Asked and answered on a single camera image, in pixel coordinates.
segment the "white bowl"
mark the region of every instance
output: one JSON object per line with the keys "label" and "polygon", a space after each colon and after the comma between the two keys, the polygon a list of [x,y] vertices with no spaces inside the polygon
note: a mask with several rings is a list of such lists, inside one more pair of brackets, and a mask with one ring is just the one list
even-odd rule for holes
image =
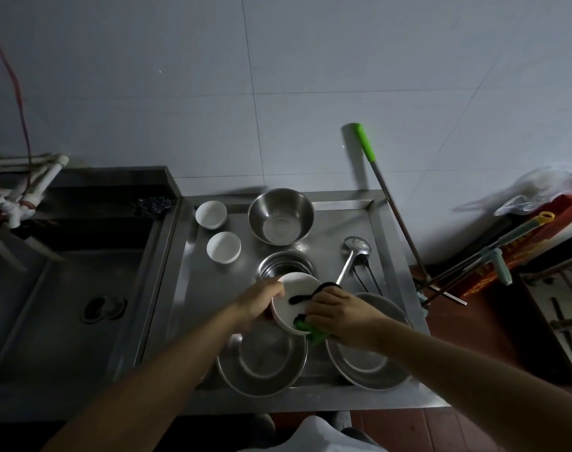
{"label": "white bowl", "polygon": [[305,273],[288,273],[279,279],[284,284],[284,296],[275,296],[271,299],[271,314],[277,322],[288,333],[304,335],[308,331],[300,331],[294,327],[294,319],[299,314],[305,313],[308,301],[298,304],[290,304],[288,300],[296,295],[311,295],[321,282],[313,276]]}
{"label": "white bowl", "polygon": [[211,260],[223,265],[233,262],[240,255],[241,250],[240,238],[229,231],[217,233],[209,239],[206,245],[206,253]]}
{"label": "white bowl", "polygon": [[200,227],[214,230],[221,227],[227,220],[227,208],[220,201],[207,201],[198,206],[196,222]]}

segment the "white wall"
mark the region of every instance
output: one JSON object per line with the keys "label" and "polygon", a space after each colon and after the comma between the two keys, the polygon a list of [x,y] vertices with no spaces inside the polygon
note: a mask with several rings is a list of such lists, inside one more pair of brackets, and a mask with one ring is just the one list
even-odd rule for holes
{"label": "white wall", "polygon": [[[35,152],[186,195],[377,188],[362,122],[427,261],[572,164],[572,0],[0,0],[0,41]],[[0,153],[24,153],[1,65]]]}

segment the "clear plastic bag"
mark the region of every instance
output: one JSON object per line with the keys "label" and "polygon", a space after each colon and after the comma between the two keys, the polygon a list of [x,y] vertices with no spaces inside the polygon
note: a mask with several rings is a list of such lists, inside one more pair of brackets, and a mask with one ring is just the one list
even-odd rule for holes
{"label": "clear plastic bag", "polygon": [[572,195],[572,168],[557,165],[534,169],[514,182],[510,191],[517,196],[495,211],[496,216],[530,214],[560,195]]}

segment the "forearm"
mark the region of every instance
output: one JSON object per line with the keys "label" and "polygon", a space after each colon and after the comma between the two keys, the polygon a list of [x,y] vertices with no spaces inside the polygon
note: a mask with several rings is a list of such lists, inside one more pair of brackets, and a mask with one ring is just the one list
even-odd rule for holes
{"label": "forearm", "polygon": [[152,450],[235,326],[228,307],[110,387],[46,444],[45,451]]}
{"label": "forearm", "polygon": [[491,358],[392,321],[378,349],[510,451],[572,449],[572,395]]}

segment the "sink drain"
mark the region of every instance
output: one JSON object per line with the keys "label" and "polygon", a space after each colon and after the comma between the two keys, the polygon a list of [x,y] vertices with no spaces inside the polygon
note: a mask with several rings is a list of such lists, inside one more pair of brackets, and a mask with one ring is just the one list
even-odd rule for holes
{"label": "sink drain", "polygon": [[96,295],[87,302],[85,309],[81,312],[81,322],[94,324],[101,319],[120,319],[123,317],[126,308],[126,299]]}
{"label": "sink drain", "polygon": [[306,273],[317,276],[315,267],[299,250],[284,250],[270,255],[260,262],[254,275],[255,280],[267,279],[274,276],[283,276],[288,273]]}

